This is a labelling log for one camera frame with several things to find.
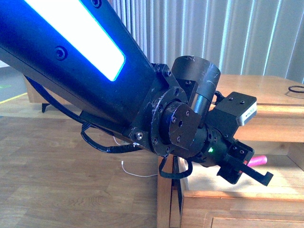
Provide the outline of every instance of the pink object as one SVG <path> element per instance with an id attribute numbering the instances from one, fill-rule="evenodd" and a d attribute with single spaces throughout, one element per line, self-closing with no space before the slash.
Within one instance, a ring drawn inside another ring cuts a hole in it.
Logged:
<path id="1" fill-rule="evenodd" d="M 267 163 L 267 157 L 265 155 L 253 157 L 248 163 L 249 167 L 265 165 Z"/>

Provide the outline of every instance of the black cylindrical motor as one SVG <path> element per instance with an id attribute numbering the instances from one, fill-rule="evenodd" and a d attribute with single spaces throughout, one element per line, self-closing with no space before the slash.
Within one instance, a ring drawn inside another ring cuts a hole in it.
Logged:
<path id="1" fill-rule="evenodd" d="M 202 126 L 219 82 L 220 70 L 203 58 L 181 56 L 174 61 L 172 73 L 176 78 L 193 80 L 199 84 L 191 108 L 202 116 Z"/>

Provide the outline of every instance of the screw hole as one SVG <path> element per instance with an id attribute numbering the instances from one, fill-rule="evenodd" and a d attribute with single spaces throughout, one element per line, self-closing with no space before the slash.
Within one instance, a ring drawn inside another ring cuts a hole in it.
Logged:
<path id="1" fill-rule="evenodd" d="M 101 7 L 101 0 L 91 0 L 91 3 L 95 8 Z"/>

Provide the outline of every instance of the wooden drawer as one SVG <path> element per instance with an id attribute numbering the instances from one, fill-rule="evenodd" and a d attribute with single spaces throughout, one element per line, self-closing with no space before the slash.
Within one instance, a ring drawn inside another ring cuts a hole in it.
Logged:
<path id="1" fill-rule="evenodd" d="M 194 163 L 192 175 L 181 181 L 182 228 L 304 227 L 304 143 L 246 143 L 267 154 L 267 165 L 254 169 L 274 174 L 269 185 L 245 174 L 231 185 L 216 176 L 219 167 Z M 180 171 L 186 166 L 180 159 Z"/>

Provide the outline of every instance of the robotic arm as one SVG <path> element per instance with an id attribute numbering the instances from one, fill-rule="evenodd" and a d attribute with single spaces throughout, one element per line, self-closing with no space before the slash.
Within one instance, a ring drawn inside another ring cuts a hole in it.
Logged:
<path id="1" fill-rule="evenodd" d="M 270 182 L 271 173 L 247 166 L 254 150 L 233 138 L 256 114 L 257 99 L 236 92 L 223 97 L 216 91 L 219 69 L 199 57 L 179 57 L 172 70 L 151 64 L 106 0 L 3 1 L 0 28 L 0 59 L 54 106 L 60 108 L 39 84 L 83 110 L 70 116 L 95 148 L 149 150 L 163 157 L 160 174 L 166 178 L 190 175 L 197 162 L 219 165 L 218 175 L 232 184 L 243 172 Z M 89 127 L 130 145 L 99 145 L 85 133 Z M 163 172 L 170 153 L 186 159 L 189 169 Z"/>

